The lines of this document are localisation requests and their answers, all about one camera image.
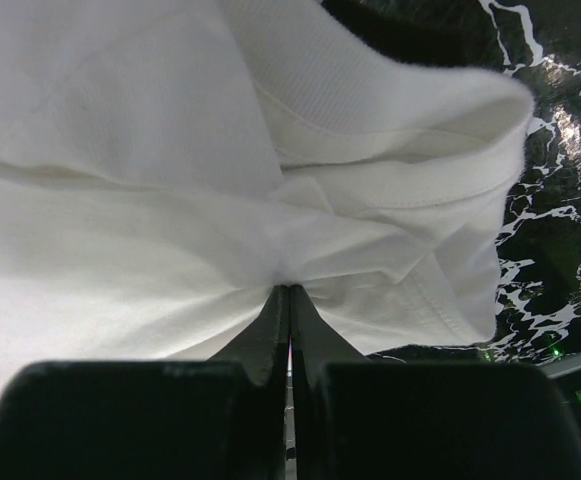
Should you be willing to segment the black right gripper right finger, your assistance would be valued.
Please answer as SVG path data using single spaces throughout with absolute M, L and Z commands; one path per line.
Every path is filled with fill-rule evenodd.
M 301 479 L 581 479 L 581 433 L 539 369 L 374 361 L 289 294 Z

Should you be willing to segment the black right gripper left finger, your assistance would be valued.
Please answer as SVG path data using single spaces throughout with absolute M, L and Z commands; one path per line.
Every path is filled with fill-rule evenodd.
M 281 479 L 289 290 L 205 361 L 47 361 L 0 396 L 0 479 Z

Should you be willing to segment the white printed t-shirt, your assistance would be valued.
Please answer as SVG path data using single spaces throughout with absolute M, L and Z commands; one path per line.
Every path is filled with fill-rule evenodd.
M 490 340 L 533 110 L 314 1 L 0 1 L 0 394 L 206 359 L 279 284 L 364 354 Z

